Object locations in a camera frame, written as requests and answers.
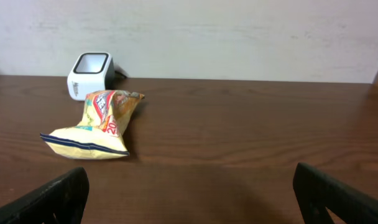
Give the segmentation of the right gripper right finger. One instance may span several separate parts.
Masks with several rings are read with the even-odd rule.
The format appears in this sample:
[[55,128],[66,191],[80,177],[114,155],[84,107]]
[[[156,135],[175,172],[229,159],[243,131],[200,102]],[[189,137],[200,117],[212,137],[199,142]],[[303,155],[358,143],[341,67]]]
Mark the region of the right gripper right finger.
[[306,163],[298,163],[293,189],[305,223],[378,223],[378,200]]

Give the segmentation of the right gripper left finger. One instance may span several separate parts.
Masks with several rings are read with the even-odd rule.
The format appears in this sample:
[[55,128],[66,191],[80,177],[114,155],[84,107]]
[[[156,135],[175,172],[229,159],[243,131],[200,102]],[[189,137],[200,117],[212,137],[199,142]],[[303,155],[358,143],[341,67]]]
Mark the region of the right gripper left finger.
[[0,207],[0,223],[81,223],[89,189],[85,169],[74,168]]

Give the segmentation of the yellow snack chip bag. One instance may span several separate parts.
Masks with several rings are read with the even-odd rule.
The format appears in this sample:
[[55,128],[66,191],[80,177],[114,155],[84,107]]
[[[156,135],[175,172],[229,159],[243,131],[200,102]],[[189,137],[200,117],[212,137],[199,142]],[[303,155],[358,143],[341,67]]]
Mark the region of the yellow snack chip bag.
[[103,90],[85,98],[83,117],[72,127],[56,129],[40,138],[53,152],[70,159],[118,159],[129,155],[122,135],[142,93]]

